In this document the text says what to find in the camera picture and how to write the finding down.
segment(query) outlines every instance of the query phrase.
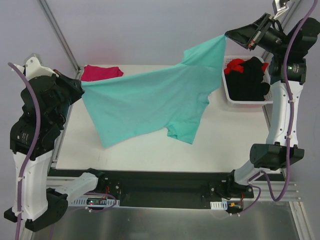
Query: red cloth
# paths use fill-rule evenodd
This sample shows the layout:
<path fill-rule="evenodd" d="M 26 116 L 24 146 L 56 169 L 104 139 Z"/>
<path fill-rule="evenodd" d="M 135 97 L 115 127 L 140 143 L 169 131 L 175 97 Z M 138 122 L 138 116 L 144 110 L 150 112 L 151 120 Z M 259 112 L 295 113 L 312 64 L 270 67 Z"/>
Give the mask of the red cloth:
<path fill-rule="evenodd" d="M 241 66 L 240 64 L 244 63 L 245 61 L 240 59 L 240 58 L 236 58 L 236 59 L 233 59 L 231 62 L 229 62 L 227 65 L 226 65 L 226 69 L 223 70 L 224 74 L 227 75 L 229 74 L 231 71 L 237 71 L 237 72 L 240 72 L 240 73 L 244 73 L 244 67 Z M 265 72 L 267 67 L 268 67 L 268 63 L 264 63 L 263 66 L 261 67 L 262 68 L 262 71 Z"/>
<path fill-rule="evenodd" d="M 84 72 L 81 76 L 81 81 L 92 82 L 104 79 L 112 79 L 121 77 L 124 73 L 119 69 L 118 66 L 113 67 L 99 67 L 87 65 L 84 67 Z"/>

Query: black cloth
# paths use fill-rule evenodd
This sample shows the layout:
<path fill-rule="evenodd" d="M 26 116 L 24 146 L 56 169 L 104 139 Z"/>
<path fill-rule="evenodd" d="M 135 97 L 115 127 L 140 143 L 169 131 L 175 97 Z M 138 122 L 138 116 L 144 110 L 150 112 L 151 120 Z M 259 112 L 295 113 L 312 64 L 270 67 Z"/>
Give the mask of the black cloth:
<path fill-rule="evenodd" d="M 270 85 L 262 82 L 264 64 L 254 56 L 240 65 L 244 68 L 243 73 L 232 70 L 225 75 L 230 98 L 234 101 L 265 101 L 264 95 L 268 94 Z"/>

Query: metal rod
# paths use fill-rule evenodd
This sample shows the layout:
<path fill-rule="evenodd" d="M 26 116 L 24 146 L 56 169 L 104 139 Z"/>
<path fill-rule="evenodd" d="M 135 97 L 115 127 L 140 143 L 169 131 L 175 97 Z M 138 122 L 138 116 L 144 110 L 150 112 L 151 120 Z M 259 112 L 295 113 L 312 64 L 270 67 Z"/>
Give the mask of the metal rod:
<path fill-rule="evenodd" d="M 58 38 L 58 41 L 60 42 L 65 54 L 67 55 L 70 63 L 72 64 L 72 67 L 76 70 L 76 72 L 79 71 L 80 67 L 75 59 L 75 56 L 73 55 L 59 25 L 57 20 L 55 19 L 54 14 L 52 13 L 48 3 L 46 0 L 37 0 L 38 3 L 40 4 L 42 10 L 44 11 L 44 15 L 46 16 L 48 22 L 50 23 L 54 34 L 56 35 L 56 37 Z"/>

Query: teal t-shirt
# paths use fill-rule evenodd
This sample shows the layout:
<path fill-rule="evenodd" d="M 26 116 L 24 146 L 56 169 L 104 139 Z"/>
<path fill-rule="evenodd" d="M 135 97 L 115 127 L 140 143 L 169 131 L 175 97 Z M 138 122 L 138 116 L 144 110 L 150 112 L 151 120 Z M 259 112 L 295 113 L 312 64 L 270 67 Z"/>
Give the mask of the teal t-shirt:
<path fill-rule="evenodd" d="M 221 86 L 225 48 L 221 35 L 185 50 L 182 62 L 172 67 L 82 82 L 82 98 L 103 147 L 163 127 L 169 137 L 192 144 L 208 95 Z"/>

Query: t-shirt sleeve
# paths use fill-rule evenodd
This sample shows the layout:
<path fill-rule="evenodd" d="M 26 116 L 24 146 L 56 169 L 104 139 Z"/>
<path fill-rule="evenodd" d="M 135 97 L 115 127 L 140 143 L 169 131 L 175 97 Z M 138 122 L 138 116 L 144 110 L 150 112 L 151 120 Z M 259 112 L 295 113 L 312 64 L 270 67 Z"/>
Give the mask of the t-shirt sleeve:
<path fill-rule="evenodd" d="M 192 144 L 195 140 L 198 127 L 199 123 L 196 122 L 171 122 L 166 125 L 168 129 L 167 136 Z"/>

